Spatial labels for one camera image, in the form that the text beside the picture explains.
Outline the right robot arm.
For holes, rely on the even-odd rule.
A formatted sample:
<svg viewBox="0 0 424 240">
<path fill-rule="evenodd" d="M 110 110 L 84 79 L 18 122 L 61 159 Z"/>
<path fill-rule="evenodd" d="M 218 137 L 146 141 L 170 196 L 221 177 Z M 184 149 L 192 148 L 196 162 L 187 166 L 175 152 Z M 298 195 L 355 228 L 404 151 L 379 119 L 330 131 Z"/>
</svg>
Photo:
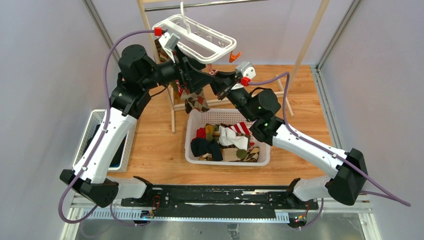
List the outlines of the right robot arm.
<svg viewBox="0 0 424 240">
<path fill-rule="evenodd" d="M 306 201 L 331 197 L 341 204 L 354 205 L 368 174 L 363 153 L 355 148 L 334 148 L 303 134 L 286 117 L 276 116 L 282 106 L 272 89 L 259 87 L 254 95 L 243 86 L 234 88 L 238 83 L 245 83 L 239 74 L 218 72 L 212 76 L 210 86 L 219 100 L 227 97 L 252 122 L 249 130 L 259 142 L 294 153 L 325 173 L 311 179 L 294 179 L 285 195 L 286 203 L 297 209 Z"/>
</svg>

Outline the red christmas sock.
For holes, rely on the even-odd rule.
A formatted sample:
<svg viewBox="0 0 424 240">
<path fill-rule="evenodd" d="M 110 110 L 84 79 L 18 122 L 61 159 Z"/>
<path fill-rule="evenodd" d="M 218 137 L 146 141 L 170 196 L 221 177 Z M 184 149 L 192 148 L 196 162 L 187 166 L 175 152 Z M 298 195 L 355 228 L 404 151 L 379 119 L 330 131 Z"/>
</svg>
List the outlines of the red christmas sock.
<svg viewBox="0 0 424 240">
<path fill-rule="evenodd" d="M 181 97 L 183 95 L 184 88 L 182 87 L 182 85 L 180 84 L 178 80 L 176 81 L 176 85 L 177 85 L 178 95 Z"/>
</svg>

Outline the beige orange argyle sock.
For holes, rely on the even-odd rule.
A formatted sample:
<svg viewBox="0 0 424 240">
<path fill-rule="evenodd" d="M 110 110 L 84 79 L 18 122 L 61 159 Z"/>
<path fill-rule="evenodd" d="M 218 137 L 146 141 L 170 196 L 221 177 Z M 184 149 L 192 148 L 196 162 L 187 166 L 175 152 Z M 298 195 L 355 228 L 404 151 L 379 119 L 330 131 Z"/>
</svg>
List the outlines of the beige orange argyle sock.
<svg viewBox="0 0 424 240">
<path fill-rule="evenodd" d="M 190 102 L 192 110 L 197 110 L 199 112 L 207 112 L 211 109 L 206 100 L 203 89 L 189 94 L 185 100 L 188 100 Z"/>
</svg>

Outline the brown striped sock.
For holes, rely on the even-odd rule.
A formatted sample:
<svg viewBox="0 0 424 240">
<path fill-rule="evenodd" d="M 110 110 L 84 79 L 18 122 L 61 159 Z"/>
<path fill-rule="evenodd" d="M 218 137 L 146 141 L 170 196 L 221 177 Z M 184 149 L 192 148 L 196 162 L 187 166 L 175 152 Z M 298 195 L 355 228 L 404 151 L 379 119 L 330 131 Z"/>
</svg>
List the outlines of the brown striped sock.
<svg viewBox="0 0 424 240">
<path fill-rule="evenodd" d="M 169 58 L 168 54 L 162 48 L 158 38 L 154 40 L 154 43 L 155 43 L 156 51 L 157 51 L 157 54 L 158 54 L 159 62 L 165 63 L 165 62 L 169 61 L 170 58 Z"/>
</svg>

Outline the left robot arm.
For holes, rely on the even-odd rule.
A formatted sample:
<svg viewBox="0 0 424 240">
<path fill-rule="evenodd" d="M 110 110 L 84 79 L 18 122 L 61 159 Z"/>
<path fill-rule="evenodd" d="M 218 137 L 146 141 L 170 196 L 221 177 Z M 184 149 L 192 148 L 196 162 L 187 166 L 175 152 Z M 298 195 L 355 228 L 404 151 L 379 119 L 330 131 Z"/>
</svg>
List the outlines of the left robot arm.
<svg viewBox="0 0 424 240">
<path fill-rule="evenodd" d="M 105 116 L 79 162 L 65 169 L 60 180 L 97 207 L 105 208 L 116 199 L 134 198 L 145 207 L 154 199 L 147 183 L 139 177 L 112 180 L 109 166 L 124 138 L 151 101 L 150 90 L 178 81 L 189 92 L 201 90 L 213 81 L 203 72 L 209 60 L 185 50 L 181 44 L 170 49 L 170 59 L 157 63 L 139 44 L 126 47 L 118 61 L 116 88 L 107 96 Z"/>
</svg>

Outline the white plastic clip hanger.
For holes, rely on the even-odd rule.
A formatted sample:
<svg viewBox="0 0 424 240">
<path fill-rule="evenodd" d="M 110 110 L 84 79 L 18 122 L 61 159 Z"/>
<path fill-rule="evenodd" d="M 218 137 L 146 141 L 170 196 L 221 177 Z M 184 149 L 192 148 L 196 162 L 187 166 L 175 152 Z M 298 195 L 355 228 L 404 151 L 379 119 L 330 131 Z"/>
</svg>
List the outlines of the white plastic clip hanger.
<svg viewBox="0 0 424 240">
<path fill-rule="evenodd" d="M 185 5 L 174 14 L 156 23 L 152 29 L 158 39 L 166 32 L 180 37 L 173 55 L 177 61 L 177 49 L 201 64 L 212 64 L 229 54 L 237 46 L 235 38 L 203 25 L 185 15 Z"/>
</svg>

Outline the brown argyle sock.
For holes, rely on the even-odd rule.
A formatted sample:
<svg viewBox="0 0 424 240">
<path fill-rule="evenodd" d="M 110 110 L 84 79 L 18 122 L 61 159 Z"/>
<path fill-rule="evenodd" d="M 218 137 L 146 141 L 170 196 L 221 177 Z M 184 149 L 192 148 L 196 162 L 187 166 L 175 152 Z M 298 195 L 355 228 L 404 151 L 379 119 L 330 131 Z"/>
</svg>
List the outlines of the brown argyle sock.
<svg viewBox="0 0 424 240">
<path fill-rule="evenodd" d="M 184 110 L 187 114 L 189 114 L 193 110 L 191 103 L 187 99 L 184 102 Z"/>
</svg>

